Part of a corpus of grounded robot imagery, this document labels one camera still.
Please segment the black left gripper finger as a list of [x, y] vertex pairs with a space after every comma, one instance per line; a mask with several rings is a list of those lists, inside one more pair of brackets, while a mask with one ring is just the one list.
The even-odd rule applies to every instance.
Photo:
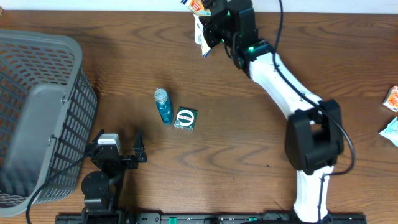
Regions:
[[147, 162], [147, 153], [142, 140], [142, 131], [138, 131], [136, 134], [133, 150], [138, 162]]
[[104, 134], [104, 129], [101, 129], [101, 130], [99, 131], [99, 133], [94, 137], [93, 143], [97, 143], [97, 142], [98, 142], [98, 139], [101, 137], [102, 134]]

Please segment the yellow snack bag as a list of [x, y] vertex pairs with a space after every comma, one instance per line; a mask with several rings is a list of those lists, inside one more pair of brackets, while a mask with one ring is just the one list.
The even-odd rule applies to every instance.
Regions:
[[202, 56], [206, 58], [211, 52], [211, 47], [208, 46], [205, 40], [204, 25], [200, 18], [211, 16], [211, 12], [209, 9], [204, 8], [201, 0], [181, 0], [180, 3], [193, 13], [195, 19], [195, 43], [201, 46]]

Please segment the teal liquid bottle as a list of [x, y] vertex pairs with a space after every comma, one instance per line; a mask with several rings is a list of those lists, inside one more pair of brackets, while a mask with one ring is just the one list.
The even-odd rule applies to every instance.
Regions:
[[163, 88], [157, 88], [154, 93], [157, 109], [165, 125], [172, 124], [174, 112], [169, 94]]

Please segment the small dark green box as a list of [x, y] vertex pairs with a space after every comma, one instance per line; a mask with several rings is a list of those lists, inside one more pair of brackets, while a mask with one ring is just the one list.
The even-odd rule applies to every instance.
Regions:
[[193, 131], [197, 120], [197, 110], [180, 107], [177, 111], [174, 127]]

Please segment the light teal wipes packet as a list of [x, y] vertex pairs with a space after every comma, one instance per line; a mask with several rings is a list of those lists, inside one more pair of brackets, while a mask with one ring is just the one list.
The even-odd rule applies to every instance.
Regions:
[[379, 134], [382, 137], [387, 138], [390, 140], [393, 145], [398, 147], [398, 124], [397, 124], [397, 117], [395, 117]]

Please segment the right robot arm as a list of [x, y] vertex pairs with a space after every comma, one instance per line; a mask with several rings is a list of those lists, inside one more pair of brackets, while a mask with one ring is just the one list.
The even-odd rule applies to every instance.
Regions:
[[286, 68], [277, 44], [259, 37], [252, 1], [203, 1], [201, 16], [209, 47], [224, 43], [235, 66], [271, 96], [287, 119], [285, 153], [297, 171], [294, 212], [307, 223], [328, 217], [328, 182], [344, 150], [341, 110], [306, 89]]

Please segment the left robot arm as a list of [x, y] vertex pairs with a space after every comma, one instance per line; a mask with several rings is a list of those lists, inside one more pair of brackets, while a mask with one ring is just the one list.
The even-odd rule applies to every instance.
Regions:
[[98, 170], [87, 174], [81, 183], [85, 195], [82, 223], [134, 223], [128, 210], [118, 205], [125, 172], [147, 161], [142, 133], [136, 134], [134, 154], [121, 155], [120, 150], [119, 136], [104, 130], [86, 146], [85, 154]]

